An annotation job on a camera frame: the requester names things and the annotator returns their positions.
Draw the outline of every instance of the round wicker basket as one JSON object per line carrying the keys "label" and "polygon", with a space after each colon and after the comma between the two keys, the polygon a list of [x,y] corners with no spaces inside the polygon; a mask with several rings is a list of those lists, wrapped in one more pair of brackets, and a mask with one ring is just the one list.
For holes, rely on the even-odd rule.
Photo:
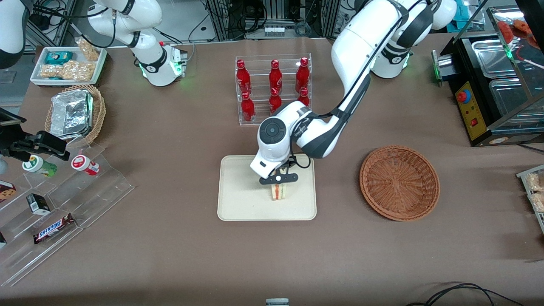
{"label": "round wicker basket", "polygon": [[[63,92],[76,90],[76,89],[86,89],[92,95],[92,130],[85,136],[87,143],[91,143],[98,137],[100,130],[102,129],[102,124],[104,124],[104,117],[106,117],[106,104],[104,103],[104,98],[100,94],[100,91],[96,89],[93,85],[74,85],[70,86],[63,90]],[[49,132],[51,130],[51,114],[53,113],[53,103],[49,106],[49,112],[47,112],[47,118],[45,119],[45,130]]]}
{"label": "round wicker basket", "polygon": [[361,192],[379,214],[414,221],[436,206],[440,183],[429,161],[405,146],[383,146],[371,152],[359,173]]}

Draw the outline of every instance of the yellow control panel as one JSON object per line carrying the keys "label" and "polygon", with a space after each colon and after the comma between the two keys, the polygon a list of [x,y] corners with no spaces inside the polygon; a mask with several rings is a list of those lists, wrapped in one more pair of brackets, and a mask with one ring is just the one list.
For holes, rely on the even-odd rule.
{"label": "yellow control panel", "polygon": [[480,108],[474,99],[471,85],[468,82],[455,93],[455,99],[459,104],[468,135],[471,140],[475,140],[487,131],[487,126],[485,125],[484,118],[481,116]]}

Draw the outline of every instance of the brown paper tablecloth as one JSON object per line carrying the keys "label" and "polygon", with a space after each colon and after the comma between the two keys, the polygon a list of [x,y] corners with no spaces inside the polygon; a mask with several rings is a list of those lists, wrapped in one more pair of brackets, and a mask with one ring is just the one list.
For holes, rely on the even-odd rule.
{"label": "brown paper tablecloth", "polygon": [[[110,49],[96,142],[136,189],[14,287],[0,287],[2,305],[254,306],[272,297],[404,305],[450,281],[543,305],[543,236],[515,174],[544,158],[519,146],[469,146],[449,88],[432,83],[430,51],[449,37],[428,36],[399,77],[373,76],[335,150],[316,161],[318,213],[309,222],[220,221],[219,166],[257,150],[256,127],[238,124],[234,57],[311,52],[314,109],[324,113],[343,92],[327,40],[198,45],[190,76],[164,88],[142,77],[129,49]],[[43,127],[58,92],[30,85],[26,131]],[[389,144],[436,168],[440,199],[420,221],[385,219],[361,195],[363,159]],[[6,177],[21,173],[20,163],[10,166]],[[475,292],[444,299],[488,305]]]}

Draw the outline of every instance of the red switch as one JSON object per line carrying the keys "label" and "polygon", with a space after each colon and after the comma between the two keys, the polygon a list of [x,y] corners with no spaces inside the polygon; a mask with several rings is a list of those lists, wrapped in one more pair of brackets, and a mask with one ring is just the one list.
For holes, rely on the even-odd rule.
{"label": "red switch", "polygon": [[457,101],[463,103],[467,99],[467,93],[462,91],[457,95]]}

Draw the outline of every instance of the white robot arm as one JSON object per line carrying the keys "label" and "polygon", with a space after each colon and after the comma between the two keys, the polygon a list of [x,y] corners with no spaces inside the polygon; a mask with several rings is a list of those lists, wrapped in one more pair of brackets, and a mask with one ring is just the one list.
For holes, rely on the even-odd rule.
{"label": "white robot arm", "polygon": [[[88,10],[91,26],[100,34],[114,37],[130,47],[151,84],[165,86],[183,75],[180,51],[161,46],[150,31],[162,21],[162,11],[156,0],[95,2]],[[32,0],[0,0],[0,69],[14,65],[21,58],[32,7]]]}
{"label": "white robot arm", "polygon": [[0,1],[0,69],[13,66],[23,55],[24,30],[31,11],[31,0]]}
{"label": "white robot arm", "polygon": [[[452,7],[452,3],[456,7],[454,0],[438,1],[447,3],[446,7]],[[324,158],[334,149],[370,85],[370,70],[386,71],[391,77],[402,70],[402,60],[390,62],[389,56],[384,56],[384,42],[394,46],[405,41],[411,47],[423,40],[434,22],[443,24],[447,19],[446,24],[450,22],[455,10],[452,14],[451,10],[440,9],[444,5],[441,3],[371,0],[354,16],[331,52],[332,63],[344,85],[344,98],[327,115],[317,115],[302,102],[295,101],[279,108],[261,123],[257,132],[259,151],[250,165],[261,177],[261,184],[291,182],[298,178],[296,174],[271,177],[275,170],[293,163],[290,159],[292,141],[310,158]],[[322,118],[326,117],[331,119],[325,122]]]}
{"label": "white robot arm", "polygon": [[[155,86],[165,86],[183,75],[182,56],[179,49],[161,46],[151,28],[162,21],[162,11],[156,0],[95,0],[89,7],[93,15],[89,23],[98,33],[112,37],[128,46],[138,61],[144,76]],[[112,10],[116,10],[116,24],[112,23]]]}

